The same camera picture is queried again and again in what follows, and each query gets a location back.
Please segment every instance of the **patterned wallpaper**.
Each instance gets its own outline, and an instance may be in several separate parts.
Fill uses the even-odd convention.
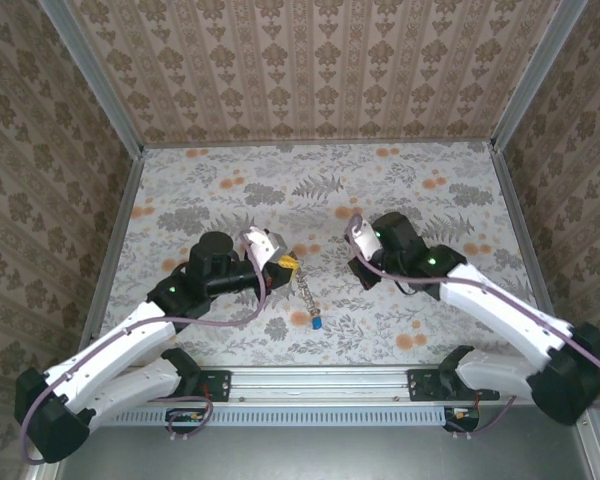
[[[0,479],[14,379],[75,351],[130,159],[35,1],[0,1]]]
[[[559,0],[69,0],[145,144],[488,138]]]
[[[590,0],[505,156],[557,313],[600,328],[600,0]]]

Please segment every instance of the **yellow object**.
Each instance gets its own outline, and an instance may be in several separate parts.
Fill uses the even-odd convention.
[[[300,268],[300,263],[298,263],[298,261],[290,255],[283,255],[280,257],[280,260],[278,260],[278,265],[280,265],[282,268],[290,268],[293,270],[291,278],[295,276],[296,271],[298,268]]]

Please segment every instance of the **floral tablecloth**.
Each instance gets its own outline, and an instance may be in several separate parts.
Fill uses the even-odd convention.
[[[342,144],[144,153],[103,332],[187,258],[205,231],[250,225],[282,234],[300,258],[324,326],[312,330],[295,282],[243,328],[190,326],[175,343],[202,365],[436,363],[461,343],[510,347],[473,317],[348,271],[348,218],[406,214],[429,245],[463,252],[497,284],[533,297],[486,143]],[[205,319],[239,319],[253,292],[219,298]]]

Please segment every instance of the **metal chain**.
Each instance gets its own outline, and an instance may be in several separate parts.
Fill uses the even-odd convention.
[[[295,254],[295,252],[291,252],[289,256],[294,260],[298,260],[298,256]],[[313,295],[311,295],[311,290],[309,290],[306,275],[300,267],[298,267],[298,269],[296,270],[296,282],[298,283],[298,291],[300,294],[300,298],[307,307],[309,315],[311,315],[312,318],[319,317],[320,309],[316,306],[316,302],[313,301]]]

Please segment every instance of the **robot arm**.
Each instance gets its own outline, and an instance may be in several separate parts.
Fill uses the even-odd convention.
[[[27,429],[46,462],[66,458],[100,425],[122,411],[158,397],[193,393],[200,368],[179,348],[163,352],[140,370],[117,377],[135,360],[185,328],[188,323],[178,322],[177,318],[198,319],[224,293],[252,288],[262,298],[262,293],[266,295],[290,281],[293,271],[276,263],[286,251],[280,236],[256,227],[241,235],[250,245],[253,260],[239,260],[228,235],[205,233],[191,248],[189,261],[160,281],[120,325],[45,372],[30,368],[18,377],[15,418],[21,425],[41,393],[66,379],[42,400]],[[259,272],[254,266],[262,272],[265,292],[260,292]],[[138,327],[138,322],[149,319],[158,320]],[[202,320],[198,323],[215,324]],[[86,363],[69,375],[84,360]]]
[[[600,394],[600,370],[527,314],[534,314],[600,360],[600,332],[592,325],[574,327],[544,314],[495,285],[453,249],[445,245],[428,248],[398,212],[373,224],[360,219],[347,232],[347,239],[364,260],[354,258],[349,266],[365,289],[381,280],[377,273],[409,277],[414,280],[409,283],[412,289],[475,316],[523,355],[507,357],[457,348],[441,363],[444,371],[440,370],[451,396],[454,385],[518,395],[532,399],[559,423],[571,425]],[[437,280],[428,283],[427,279]]]

